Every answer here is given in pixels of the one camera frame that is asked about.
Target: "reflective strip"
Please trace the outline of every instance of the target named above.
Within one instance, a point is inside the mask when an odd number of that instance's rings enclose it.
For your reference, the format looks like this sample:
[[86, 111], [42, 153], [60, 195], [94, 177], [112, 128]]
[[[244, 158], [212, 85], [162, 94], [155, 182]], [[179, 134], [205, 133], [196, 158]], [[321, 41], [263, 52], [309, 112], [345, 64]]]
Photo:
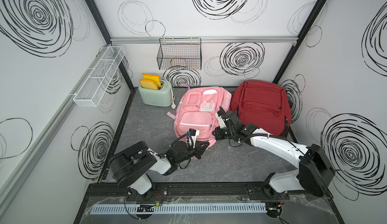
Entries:
[[190, 123], [182, 123], [182, 122], [180, 122], [180, 124], [187, 125], [187, 126], [210, 126], [210, 125], [199, 125], [199, 124], [190, 124]]

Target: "robotic arm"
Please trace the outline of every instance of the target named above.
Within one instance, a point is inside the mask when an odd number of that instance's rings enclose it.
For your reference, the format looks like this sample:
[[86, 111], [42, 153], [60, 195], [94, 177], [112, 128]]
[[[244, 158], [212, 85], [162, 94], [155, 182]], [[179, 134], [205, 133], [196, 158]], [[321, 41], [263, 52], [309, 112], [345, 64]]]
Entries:
[[235, 112], [225, 112], [222, 108], [216, 114], [220, 123], [213, 131], [216, 140], [233, 139], [265, 149], [296, 167], [296, 170], [285, 173], [271, 173], [263, 183], [266, 197], [288, 190], [306, 190], [322, 197], [328, 190], [335, 170], [324, 151], [318, 145], [308, 147], [292, 143], [284, 137], [272, 135], [253, 124], [244, 125]]
[[119, 187], [135, 189], [143, 199], [148, 200], [154, 193], [152, 180], [145, 174], [148, 169], [162, 175], [170, 175], [177, 170], [180, 163], [192, 157], [201, 159], [201, 155], [209, 146], [207, 141], [196, 141], [199, 131], [190, 129], [170, 145], [164, 154], [152, 151], [144, 141], [140, 141], [109, 159], [113, 178]]

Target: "white robotic arm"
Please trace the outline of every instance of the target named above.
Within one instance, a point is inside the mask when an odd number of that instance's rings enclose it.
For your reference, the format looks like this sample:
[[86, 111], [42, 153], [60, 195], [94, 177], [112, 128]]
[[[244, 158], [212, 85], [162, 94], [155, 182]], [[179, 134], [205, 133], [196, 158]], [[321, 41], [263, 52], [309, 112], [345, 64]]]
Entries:
[[275, 192], [307, 190], [316, 196], [326, 192], [335, 170], [319, 146], [296, 144], [284, 137], [270, 134], [258, 126], [243, 125], [235, 112], [225, 112], [221, 109], [216, 118], [220, 126], [212, 134], [217, 140], [228, 138], [260, 147], [297, 168], [285, 173], [271, 173], [268, 176], [265, 182], [268, 182], [266, 184]]

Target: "wire basket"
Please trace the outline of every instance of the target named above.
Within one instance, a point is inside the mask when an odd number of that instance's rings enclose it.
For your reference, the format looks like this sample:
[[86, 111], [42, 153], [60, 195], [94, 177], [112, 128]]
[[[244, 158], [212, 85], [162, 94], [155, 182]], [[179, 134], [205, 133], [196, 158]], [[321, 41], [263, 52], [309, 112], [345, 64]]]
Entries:
[[97, 107], [125, 55], [122, 46], [109, 46], [74, 97], [80, 107]]
[[159, 69], [175, 66], [202, 69], [202, 42], [200, 38], [160, 38], [157, 54]]

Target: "mint green toaster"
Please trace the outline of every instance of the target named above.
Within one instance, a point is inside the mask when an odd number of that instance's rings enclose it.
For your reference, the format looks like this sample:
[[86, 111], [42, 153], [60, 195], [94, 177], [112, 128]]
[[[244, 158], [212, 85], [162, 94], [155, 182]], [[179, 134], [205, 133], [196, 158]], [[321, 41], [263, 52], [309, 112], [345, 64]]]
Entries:
[[161, 89], [159, 90], [145, 89], [141, 84], [138, 86], [144, 104], [156, 106], [170, 106], [172, 104], [172, 89], [169, 83], [162, 79], [160, 81]]

